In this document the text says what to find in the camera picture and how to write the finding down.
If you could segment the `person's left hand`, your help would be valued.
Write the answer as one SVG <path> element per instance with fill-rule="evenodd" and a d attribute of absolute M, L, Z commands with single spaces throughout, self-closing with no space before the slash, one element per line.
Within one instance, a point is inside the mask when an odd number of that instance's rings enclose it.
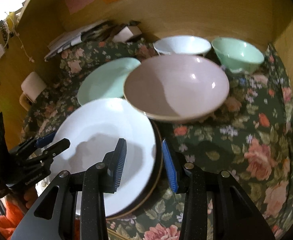
<path fill-rule="evenodd" d="M 23 195 L 8 194 L 5 197 L 6 201 L 17 206 L 21 211 L 26 212 L 30 209 L 34 202 L 38 199 L 38 193 L 35 186 L 29 188 Z"/>

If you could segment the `orange sleeve forearm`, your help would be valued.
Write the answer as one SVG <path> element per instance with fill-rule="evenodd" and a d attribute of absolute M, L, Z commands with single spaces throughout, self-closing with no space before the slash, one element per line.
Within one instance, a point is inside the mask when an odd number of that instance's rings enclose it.
<path fill-rule="evenodd" d="M 5 203 L 6 215 L 0 216 L 0 233 L 5 239 L 11 239 L 13 232 L 24 217 L 18 206 L 12 202 Z"/>

